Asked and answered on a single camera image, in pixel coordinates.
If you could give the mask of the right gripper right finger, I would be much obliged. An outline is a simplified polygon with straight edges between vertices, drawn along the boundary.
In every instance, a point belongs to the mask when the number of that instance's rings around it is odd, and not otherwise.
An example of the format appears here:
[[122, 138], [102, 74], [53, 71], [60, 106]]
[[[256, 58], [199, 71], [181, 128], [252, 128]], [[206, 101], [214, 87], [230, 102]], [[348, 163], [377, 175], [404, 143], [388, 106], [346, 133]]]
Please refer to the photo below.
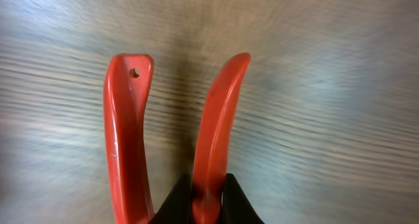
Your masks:
[[222, 224], [264, 224], [233, 174], [227, 174], [222, 195]]

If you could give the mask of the red handled snips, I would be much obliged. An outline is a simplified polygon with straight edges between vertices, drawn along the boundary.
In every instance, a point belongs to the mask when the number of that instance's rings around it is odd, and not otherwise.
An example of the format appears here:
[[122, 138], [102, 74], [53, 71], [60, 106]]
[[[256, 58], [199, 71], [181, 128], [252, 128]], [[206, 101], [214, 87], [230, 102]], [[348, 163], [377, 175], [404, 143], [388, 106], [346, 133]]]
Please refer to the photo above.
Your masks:
[[179, 73], [152, 84], [148, 54], [111, 58], [103, 84], [103, 128], [117, 223], [149, 223], [177, 180], [191, 176], [191, 222], [221, 223], [230, 135], [249, 53], [231, 57], [206, 94]]

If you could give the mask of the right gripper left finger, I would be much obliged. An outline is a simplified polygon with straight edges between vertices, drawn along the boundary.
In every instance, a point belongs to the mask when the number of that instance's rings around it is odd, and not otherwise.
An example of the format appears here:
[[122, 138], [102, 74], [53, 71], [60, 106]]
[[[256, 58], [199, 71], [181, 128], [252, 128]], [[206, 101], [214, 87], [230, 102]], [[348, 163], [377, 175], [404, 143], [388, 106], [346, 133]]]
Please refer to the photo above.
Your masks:
[[191, 222], [191, 176], [183, 174], [149, 224], [189, 224]]

